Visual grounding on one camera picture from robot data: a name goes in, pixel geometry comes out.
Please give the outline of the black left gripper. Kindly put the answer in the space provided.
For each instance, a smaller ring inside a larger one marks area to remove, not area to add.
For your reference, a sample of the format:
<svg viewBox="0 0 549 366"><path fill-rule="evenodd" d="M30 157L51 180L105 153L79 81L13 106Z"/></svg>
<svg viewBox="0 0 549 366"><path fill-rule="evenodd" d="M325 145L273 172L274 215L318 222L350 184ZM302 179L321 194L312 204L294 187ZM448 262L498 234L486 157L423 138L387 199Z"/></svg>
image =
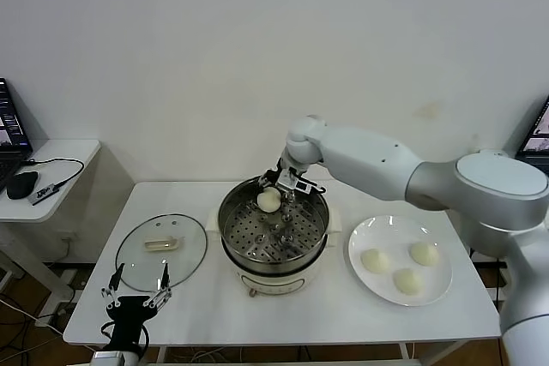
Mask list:
<svg viewBox="0 0 549 366"><path fill-rule="evenodd" d="M146 350L150 343L145 323L154 317L154 309L161 309L172 297L168 263L164 264L159 289L148 299L146 296L118 298L124 264L121 263L110 277L106 287L101 288L101 296L106 301L106 310L113 325L107 350Z"/></svg>

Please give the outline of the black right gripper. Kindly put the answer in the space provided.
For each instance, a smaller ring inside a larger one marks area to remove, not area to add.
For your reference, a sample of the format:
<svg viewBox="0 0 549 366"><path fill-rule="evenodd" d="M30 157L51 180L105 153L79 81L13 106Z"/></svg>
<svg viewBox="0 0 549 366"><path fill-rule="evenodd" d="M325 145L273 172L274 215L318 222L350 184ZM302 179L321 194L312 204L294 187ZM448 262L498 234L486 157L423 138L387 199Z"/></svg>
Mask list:
<svg viewBox="0 0 549 366"><path fill-rule="evenodd" d="M283 168L279 174L278 171L266 170L258 178L258 186L267 188L274 186L282 188L281 190L281 219L283 222L289 222L292 217L293 203L295 202L294 190L297 189L299 177L293 168Z"/></svg>

